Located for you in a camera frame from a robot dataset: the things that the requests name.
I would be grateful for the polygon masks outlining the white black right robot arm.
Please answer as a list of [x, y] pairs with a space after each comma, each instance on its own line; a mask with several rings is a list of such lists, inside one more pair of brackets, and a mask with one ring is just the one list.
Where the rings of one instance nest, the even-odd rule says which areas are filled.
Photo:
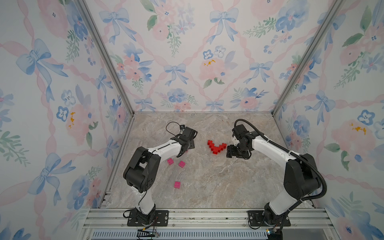
[[267, 225], [283, 225], [289, 212], [301, 203], [327, 193], [326, 181], [311, 155], [281, 146], [243, 119], [235, 121], [232, 132], [233, 144], [227, 146], [227, 158], [248, 160], [252, 151], [258, 151], [284, 169], [284, 189], [264, 207], [263, 219]]

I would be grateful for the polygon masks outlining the pink 2x2 lego brick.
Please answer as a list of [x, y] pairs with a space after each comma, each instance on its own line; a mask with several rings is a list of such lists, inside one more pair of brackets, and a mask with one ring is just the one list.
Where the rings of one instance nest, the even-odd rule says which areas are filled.
[[175, 182], [174, 188], [180, 189], [180, 187], [181, 187], [181, 183], [180, 182]]
[[167, 160], [167, 162], [168, 162], [169, 165], [172, 165], [174, 163], [174, 160], [172, 158], [170, 158], [170, 159]]
[[184, 168], [184, 167], [185, 167], [185, 165], [186, 165], [186, 163], [185, 163], [185, 162], [183, 162], [183, 161], [180, 161], [180, 163], [179, 163], [179, 166], [180, 166], [181, 168]]

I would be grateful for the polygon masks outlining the red 2x4 lego brick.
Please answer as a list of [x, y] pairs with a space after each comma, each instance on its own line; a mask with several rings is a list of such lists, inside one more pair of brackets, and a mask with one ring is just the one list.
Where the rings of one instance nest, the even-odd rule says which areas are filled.
[[227, 148], [227, 144], [222, 143], [222, 144], [216, 146], [216, 145], [213, 143], [212, 140], [208, 140], [207, 145], [209, 146], [211, 152], [212, 152], [214, 155], [217, 155], [217, 154], [221, 153], [222, 151], [224, 151], [224, 150]]

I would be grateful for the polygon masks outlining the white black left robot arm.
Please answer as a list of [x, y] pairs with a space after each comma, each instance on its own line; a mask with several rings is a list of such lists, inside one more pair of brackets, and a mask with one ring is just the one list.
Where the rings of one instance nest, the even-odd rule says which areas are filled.
[[134, 223], [149, 226], [155, 222], [156, 205], [152, 198], [151, 187], [155, 182], [159, 165], [172, 157], [179, 158], [185, 152], [195, 148], [194, 140], [198, 132], [181, 126], [179, 134], [167, 142], [153, 148], [138, 147], [127, 167], [123, 178], [135, 196], [136, 206], [130, 210]]

